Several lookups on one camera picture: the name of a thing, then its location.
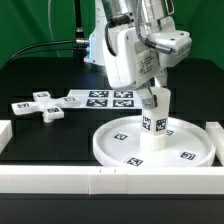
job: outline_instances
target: white plate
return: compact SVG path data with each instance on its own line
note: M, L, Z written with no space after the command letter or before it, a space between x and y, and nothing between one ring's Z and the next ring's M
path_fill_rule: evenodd
M140 147L141 116L113 120L93 137L96 159L103 166L193 167L211 166L215 146L207 133L189 122L168 118L164 150L149 152Z

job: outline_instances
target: black table surface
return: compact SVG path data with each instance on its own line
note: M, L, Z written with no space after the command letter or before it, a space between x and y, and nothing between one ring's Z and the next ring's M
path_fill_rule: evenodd
M187 59L168 69L170 116L195 123L224 120L224 72L207 60ZM92 137L102 124L140 110L65 109L45 124L41 113L15 116L11 104L52 98L70 89L111 89L105 73L72 58L27 58L0 71L0 120L12 121L13 138L0 164L100 165ZM222 195L0 195L0 223L223 223Z

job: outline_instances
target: cross-shaped block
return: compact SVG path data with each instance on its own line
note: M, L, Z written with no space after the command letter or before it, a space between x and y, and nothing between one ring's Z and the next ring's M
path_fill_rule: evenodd
M37 111L43 112L44 122L49 123L55 119L64 118L61 108L72 108L81 105L81 101L75 97L62 97L52 99L49 92L33 93L35 102L22 102L12 104L16 115L30 114Z

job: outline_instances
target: green wall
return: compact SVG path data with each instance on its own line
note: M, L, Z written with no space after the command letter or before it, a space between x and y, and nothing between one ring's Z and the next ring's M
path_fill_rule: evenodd
M173 0L177 29L191 33L191 58L214 61L224 69L224 1ZM81 0L86 37L94 28L94 0ZM15 51L27 45L51 41L48 27L48 0L0 1L0 65ZM52 0L52 28L56 40L75 38L73 0ZM33 56L57 56L39 53ZM63 52L62 57L72 56Z

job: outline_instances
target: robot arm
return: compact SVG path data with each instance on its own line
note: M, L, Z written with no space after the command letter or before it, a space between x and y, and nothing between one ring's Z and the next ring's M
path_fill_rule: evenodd
M191 38L175 29L171 0L102 0L108 24L103 52L110 85L138 89L188 56Z

